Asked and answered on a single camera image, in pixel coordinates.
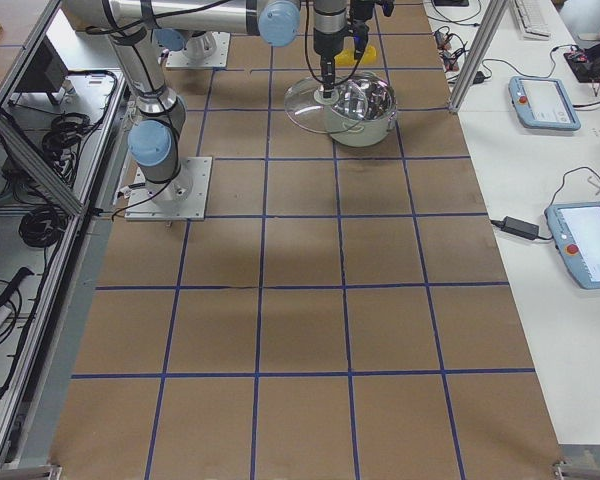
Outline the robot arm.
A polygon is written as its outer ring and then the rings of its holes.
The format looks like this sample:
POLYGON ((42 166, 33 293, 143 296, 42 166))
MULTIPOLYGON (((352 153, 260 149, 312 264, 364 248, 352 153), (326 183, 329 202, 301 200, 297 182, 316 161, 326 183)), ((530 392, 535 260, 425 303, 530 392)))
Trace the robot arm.
MULTIPOLYGON (((65 1, 66 16, 81 22, 85 33, 109 39, 126 80, 145 117, 166 115, 175 95, 163 73, 150 66, 154 47, 168 51, 183 69, 218 67, 219 42, 231 33, 258 36, 272 47, 285 47, 296 38, 301 20, 298 1, 65 1)), ((315 1, 308 8, 313 20, 313 49, 320 70, 319 104, 331 105, 342 83, 336 58, 344 41, 354 40, 354 58, 361 59, 368 28, 346 1, 315 1)))
MULTIPOLYGON (((392 1, 313 1, 307 17, 314 22, 313 49, 322 59, 338 57, 344 40, 353 39, 353 61, 367 52, 367 22, 380 7, 384 16, 394 10, 392 1)), ((291 44, 300 26, 299 1, 144 1, 144 22, 155 32, 159 45, 171 50, 203 52, 195 40, 207 41, 214 32, 259 36, 273 47, 291 44)))

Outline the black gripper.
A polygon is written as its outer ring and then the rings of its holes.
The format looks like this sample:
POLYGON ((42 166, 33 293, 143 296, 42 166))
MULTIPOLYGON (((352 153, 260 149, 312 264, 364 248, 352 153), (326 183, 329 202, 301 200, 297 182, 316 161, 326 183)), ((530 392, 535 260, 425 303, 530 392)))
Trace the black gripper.
POLYGON ((395 7, 393 0, 352 0, 350 13, 372 14, 376 6, 381 7, 383 14, 392 14, 395 7))
POLYGON ((329 55, 320 56, 320 75, 322 83, 322 98, 331 99, 336 82, 335 58, 329 55))

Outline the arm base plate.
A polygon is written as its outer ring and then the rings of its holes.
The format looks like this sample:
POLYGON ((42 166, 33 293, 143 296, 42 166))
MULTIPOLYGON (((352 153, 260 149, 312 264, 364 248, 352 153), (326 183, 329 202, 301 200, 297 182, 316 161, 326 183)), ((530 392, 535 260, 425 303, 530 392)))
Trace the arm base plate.
POLYGON ((168 40, 166 68, 169 70, 222 69, 228 61, 230 34, 212 31, 173 30, 168 40))
POLYGON ((205 218, 213 159, 186 157, 180 160, 179 175, 154 195, 162 185, 147 183, 143 172, 136 168, 135 182, 145 186, 133 189, 123 214, 129 221, 201 221, 205 218))

